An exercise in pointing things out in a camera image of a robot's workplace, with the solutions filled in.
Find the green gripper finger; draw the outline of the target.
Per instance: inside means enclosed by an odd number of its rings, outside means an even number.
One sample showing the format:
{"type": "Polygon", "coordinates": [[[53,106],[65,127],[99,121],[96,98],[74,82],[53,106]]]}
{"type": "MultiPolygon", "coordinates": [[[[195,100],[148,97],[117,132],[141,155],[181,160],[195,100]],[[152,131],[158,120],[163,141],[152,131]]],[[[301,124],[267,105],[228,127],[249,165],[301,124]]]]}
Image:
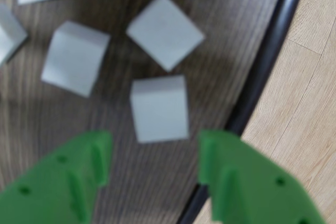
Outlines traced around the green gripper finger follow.
{"type": "Polygon", "coordinates": [[[198,142],[198,181],[207,187],[214,221],[324,223],[300,183],[239,136],[204,130],[198,142]]]}
{"type": "Polygon", "coordinates": [[[1,192],[1,223],[91,223],[112,152],[107,131],[71,138],[1,192]]]}

